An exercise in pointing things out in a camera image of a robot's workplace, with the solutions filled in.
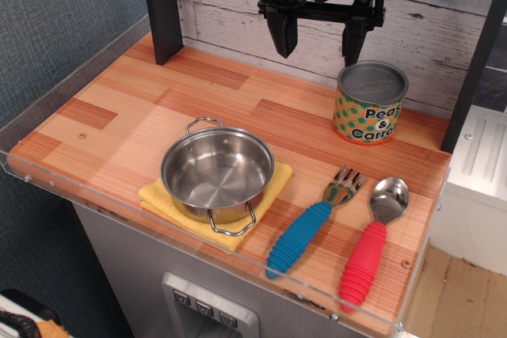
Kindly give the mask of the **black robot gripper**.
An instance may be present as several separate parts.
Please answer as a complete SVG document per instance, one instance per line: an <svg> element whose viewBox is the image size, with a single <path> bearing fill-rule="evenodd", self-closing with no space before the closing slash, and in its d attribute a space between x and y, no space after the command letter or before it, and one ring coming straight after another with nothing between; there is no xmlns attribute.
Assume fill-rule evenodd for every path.
<svg viewBox="0 0 507 338"><path fill-rule="evenodd" d="M385 20L384 0L259 0L276 51L287 58L298 43L296 18L345 23L342 56L345 66L357 63L366 35Z"/></svg>

